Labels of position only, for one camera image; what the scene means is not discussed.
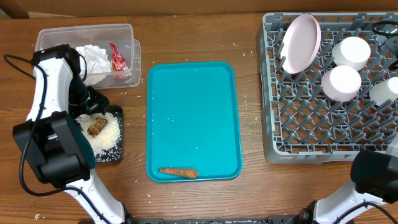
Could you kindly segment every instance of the food scrap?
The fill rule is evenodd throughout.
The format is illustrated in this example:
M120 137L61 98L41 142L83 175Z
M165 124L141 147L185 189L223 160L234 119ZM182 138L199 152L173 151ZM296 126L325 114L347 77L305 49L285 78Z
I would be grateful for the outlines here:
M97 136L89 135L88 128L95 123L96 118L106 119L108 122L102 131ZM107 112L105 115L95 113L92 115L82 114L76 118L83 130L83 135L87 138L91 147L93 148L94 155L97 161L103 161L101 156L108 155L106 162L110 157L118 157L119 150L117 150L118 142L121 141L121 121L117 116Z
M97 136L102 131L102 129L104 129L107 123L108 121L105 118L95 118L94 124L87 129L88 134L92 136Z
M173 168L160 168L159 172L164 174L178 175L186 178L197 178L198 172L193 169L173 169Z
M116 46L112 43L109 43L112 49L112 71L114 72L123 72L130 69L130 66L127 64L126 60L123 58L122 54L116 48ZM131 72L127 74L115 74L113 75L114 79L126 79L131 76Z

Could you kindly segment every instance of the pink bowl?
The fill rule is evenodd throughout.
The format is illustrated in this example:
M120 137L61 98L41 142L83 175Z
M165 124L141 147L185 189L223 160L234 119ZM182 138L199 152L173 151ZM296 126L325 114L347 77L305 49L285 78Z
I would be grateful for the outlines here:
M317 56L321 44L318 21L309 14L298 16L287 29L283 41L280 57L286 57L284 70L290 74L304 71Z

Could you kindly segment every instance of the plastic food container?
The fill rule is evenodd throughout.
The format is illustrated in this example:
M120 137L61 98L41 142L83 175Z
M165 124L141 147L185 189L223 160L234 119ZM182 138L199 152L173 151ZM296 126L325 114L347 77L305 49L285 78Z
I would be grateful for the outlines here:
M69 44L76 48L87 44L97 45L105 49L108 60L112 59L112 50L109 43L113 43L129 64L130 69L123 72L92 73L104 78L94 88L124 88L138 86L141 78L141 46L134 40L130 24L103 24L92 26L61 27L44 29L39 32L35 51L43 50L60 44ZM131 77L124 80L113 78L115 74L127 74Z

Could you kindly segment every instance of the black plate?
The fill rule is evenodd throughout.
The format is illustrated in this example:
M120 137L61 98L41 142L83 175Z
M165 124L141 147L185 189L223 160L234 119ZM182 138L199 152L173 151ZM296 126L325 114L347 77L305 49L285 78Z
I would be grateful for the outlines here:
M118 162L123 158L123 109L117 105L109 105L106 109L107 113L111 113L118 119L120 129L120 140L116 146L100 156L95 156L95 162Z

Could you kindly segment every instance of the plastic tray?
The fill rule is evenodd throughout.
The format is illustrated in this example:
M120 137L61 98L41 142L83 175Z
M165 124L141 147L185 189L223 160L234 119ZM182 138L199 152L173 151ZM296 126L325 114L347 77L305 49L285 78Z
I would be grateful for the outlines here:
M291 75L282 70L280 51L290 23L302 13L268 13L257 35L257 64L262 80L264 155L273 163L352 161L360 149L384 152L397 134L398 101L381 106L369 99L373 85L397 71L389 49L375 41L373 22L398 21L397 13L311 13L322 30L321 47L309 68ZM368 64L359 73L362 86L355 99L330 100L320 85L335 67L331 50L341 39L359 36L371 46Z
M147 173L156 182L232 179L243 166L234 72L225 62L175 63L148 74ZM197 179L161 174L190 168Z
M141 46L138 40L134 40L130 24L102 24L44 29L39 32L35 51L60 44L69 44L73 48L92 44L105 49L108 60L111 61L112 50L109 43L116 45L127 64L129 64L130 69L124 72L87 74L89 76L104 77L100 82L91 86L96 89L138 86L141 78ZM115 74L129 72L131 72L131 77L128 80L115 80L113 78Z

